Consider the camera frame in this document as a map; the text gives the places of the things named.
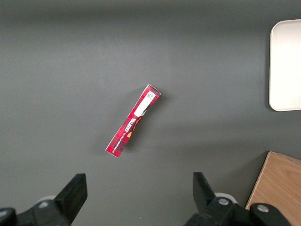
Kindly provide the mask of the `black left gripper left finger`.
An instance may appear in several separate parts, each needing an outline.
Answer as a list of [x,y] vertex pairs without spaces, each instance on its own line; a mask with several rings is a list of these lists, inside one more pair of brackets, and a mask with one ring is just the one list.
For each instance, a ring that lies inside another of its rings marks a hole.
[[70,226],[87,199],[87,179],[76,174],[54,198],[43,198],[28,210],[0,209],[2,226]]

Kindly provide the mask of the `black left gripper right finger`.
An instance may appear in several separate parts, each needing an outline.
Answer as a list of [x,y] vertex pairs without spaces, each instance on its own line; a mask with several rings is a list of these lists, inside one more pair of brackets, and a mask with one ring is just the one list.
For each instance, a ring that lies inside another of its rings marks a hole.
[[287,218],[274,206],[254,203],[244,209],[226,196],[217,196],[201,172],[193,173],[193,199],[198,213],[187,226],[289,226]]

